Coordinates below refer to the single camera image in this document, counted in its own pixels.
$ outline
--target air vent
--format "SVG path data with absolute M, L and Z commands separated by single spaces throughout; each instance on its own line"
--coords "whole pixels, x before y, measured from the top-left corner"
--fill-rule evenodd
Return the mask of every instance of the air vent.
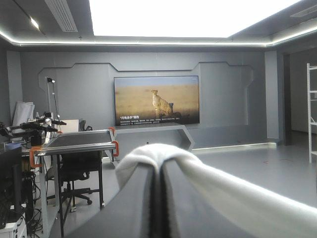
M 64 32 L 78 32 L 66 0 L 45 0 L 60 28 Z
M 291 17 L 303 17 L 303 16 L 311 14 L 311 13 L 313 13 L 315 11 L 317 11 L 317 5 L 311 6 L 311 7 L 307 8 L 307 9 L 305 9 L 305 10 L 297 12 L 297 13 L 291 15 Z

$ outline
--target white shelf rack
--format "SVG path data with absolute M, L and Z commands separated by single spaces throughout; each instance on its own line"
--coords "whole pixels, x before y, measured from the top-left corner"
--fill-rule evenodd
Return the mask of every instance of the white shelf rack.
M 307 64 L 307 103 L 308 103 L 308 143 L 309 143 L 309 162 L 312 162 L 312 155 L 317 156 L 317 151 L 312 151 L 312 126 L 317 126 L 317 122 L 312 117 L 312 102 L 317 99 L 311 99 L 311 93 L 317 93 L 317 90 L 311 90 L 311 71 L 317 70 L 317 66 Z

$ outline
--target orange clamp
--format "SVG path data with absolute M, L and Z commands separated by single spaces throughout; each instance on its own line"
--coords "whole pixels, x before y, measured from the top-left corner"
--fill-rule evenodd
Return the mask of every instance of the orange clamp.
M 111 131 L 112 131 L 112 133 L 113 133 L 113 135 L 114 135 L 114 132 L 115 132 L 114 127 L 112 127 L 112 126 L 111 126 L 111 127 L 108 127 L 108 129 L 109 129 L 109 130 L 111 130 Z
M 119 143 L 116 140 L 114 140 L 113 143 L 115 144 L 115 154 L 112 156 L 117 157 L 119 156 Z
M 34 160 L 34 151 L 39 151 L 41 149 L 42 149 L 41 146 L 32 146 L 30 149 L 30 166 L 32 168 L 37 168 L 42 166 L 42 164 L 35 164 L 35 160 Z

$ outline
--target computer monitor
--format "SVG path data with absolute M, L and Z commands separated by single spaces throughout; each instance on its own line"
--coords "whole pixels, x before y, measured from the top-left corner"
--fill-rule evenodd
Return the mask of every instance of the computer monitor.
M 0 154 L 0 196 L 21 214 L 22 156 L 21 147 Z

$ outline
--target tv screen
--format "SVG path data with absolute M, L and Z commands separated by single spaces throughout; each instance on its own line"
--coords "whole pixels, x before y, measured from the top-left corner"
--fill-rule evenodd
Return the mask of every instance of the tv screen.
M 199 123 L 198 76 L 115 77 L 115 124 Z

